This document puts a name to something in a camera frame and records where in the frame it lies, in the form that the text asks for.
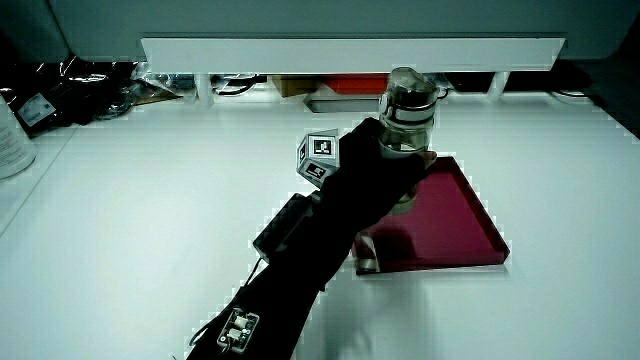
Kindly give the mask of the person's left hand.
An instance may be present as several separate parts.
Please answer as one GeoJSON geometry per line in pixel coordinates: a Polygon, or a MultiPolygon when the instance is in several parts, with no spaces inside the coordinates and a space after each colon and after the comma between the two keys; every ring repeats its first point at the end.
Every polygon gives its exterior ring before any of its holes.
{"type": "Polygon", "coordinates": [[[386,216],[411,187],[424,179],[437,153],[423,150],[385,158],[379,149],[382,124],[366,118],[339,140],[340,168],[324,180],[313,222],[356,233],[386,216]]]}

